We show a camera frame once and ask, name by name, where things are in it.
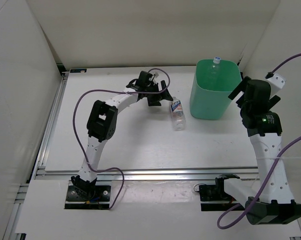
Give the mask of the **clear bottle white blue label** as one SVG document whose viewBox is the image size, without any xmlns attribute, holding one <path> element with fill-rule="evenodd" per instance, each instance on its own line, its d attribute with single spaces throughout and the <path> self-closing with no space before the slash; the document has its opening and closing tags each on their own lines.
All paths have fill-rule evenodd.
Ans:
<svg viewBox="0 0 301 240">
<path fill-rule="evenodd" d="M 169 110 L 171 113 L 172 126 L 175 131 L 182 131 L 186 127 L 186 118 L 181 101 L 173 97 L 173 100 L 169 104 Z"/>
</svg>

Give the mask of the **tall clear plastic bottle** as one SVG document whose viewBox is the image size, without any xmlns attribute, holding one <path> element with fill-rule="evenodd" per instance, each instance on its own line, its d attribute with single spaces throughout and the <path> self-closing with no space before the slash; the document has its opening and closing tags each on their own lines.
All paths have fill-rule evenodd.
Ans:
<svg viewBox="0 0 301 240">
<path fill-rule="evenodd" d="M 210 69 L 209 69 L 210 70 L 209 76 L 213 81 L 218 79 L 219 74 L 221 72 L 220 63 L 221 63 L 221 58 L 220 57 L 215 57 L 212 60 L 212 64 L 211 64 Z"/>
</svg>

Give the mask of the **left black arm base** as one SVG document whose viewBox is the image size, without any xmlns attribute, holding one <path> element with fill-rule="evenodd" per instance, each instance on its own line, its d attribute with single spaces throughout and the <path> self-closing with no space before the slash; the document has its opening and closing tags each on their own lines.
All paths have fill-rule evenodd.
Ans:
<svg viewBox="0 0 301 240">
<path fill-rule="evenodd" d="M 82 180 L 78 175 L 70 178 L 64 208 L 67 210 L 108 210 L 111 185 Z"/>
</svg>

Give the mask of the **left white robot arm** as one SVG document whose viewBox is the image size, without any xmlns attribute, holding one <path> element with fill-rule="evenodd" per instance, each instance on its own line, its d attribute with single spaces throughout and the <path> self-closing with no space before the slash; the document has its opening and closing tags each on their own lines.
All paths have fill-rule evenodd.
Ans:
<svg viewBox="0 0 301 240">
<path fill-rule="evenodd" d="M 126 108 L 146 98 L 150 107 L 161 105 L 161 101 L 172 101 L 168 87 L 171 81 L 156 82 L 156 68 L 141 71 L 138 78 L 131 80 L 122 91 L 111 91 L 112 98 L 93 103 L 89 114 L 87 129 L 87 146 L 79 144 L 83 152 L 83 163 L 76 176 L 71 177 L 72 185 L 77 194 L 84 200 L 96 196 L 98 165 L 108 140 L 115 134 L 117 118 Z"/>
</svg>

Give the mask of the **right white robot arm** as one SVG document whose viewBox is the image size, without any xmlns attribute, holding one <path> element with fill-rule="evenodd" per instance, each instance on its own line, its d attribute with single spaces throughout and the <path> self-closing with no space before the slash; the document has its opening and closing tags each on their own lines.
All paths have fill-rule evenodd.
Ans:
<svg viewBox="0 0 301 240">
<path fill-rule="evenodd" d="M 297 203 L 290 189 L 285 165 L 281 159 L 284 152 L 301 140 L 301 136 L 282 147 L 282 125 L 280 117 L 271 109 L 280 101 L 276 93 L 283 88 L 285 80 L 272 76 L 266 80 L 246 76 L 230 93 L 240 109 L 242 124 L 253 146 L 258 175 L 261 182 L 258 191 L 248 187 L 239 176 L 220 175 L 215 179 L 215 195 L 226 200 L 232 197 L 237 204 L 226 210 L 222 216 L 242 206 L 242 214 L 228 225 L 217 227 L 226 230 L 243 218 L 251 225 L 287 225 L 301 217 L 301 203 Z"/>
</svg>

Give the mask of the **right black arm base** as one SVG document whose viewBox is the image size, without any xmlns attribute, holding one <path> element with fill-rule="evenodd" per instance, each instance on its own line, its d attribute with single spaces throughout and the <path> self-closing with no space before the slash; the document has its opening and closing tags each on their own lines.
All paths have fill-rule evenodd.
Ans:
<svg viewBox="0 0 301 240">
<path fill-rule="evenodd" d="M 224 181 L 240 179 L 235 174 L 222 174 L 215 178 L 214 184 L 198 183 L 193 191 L 199 194 L 202 212 L 226 211 L 237 204 L 236 200 L 224 191 Z"/>
</svg>

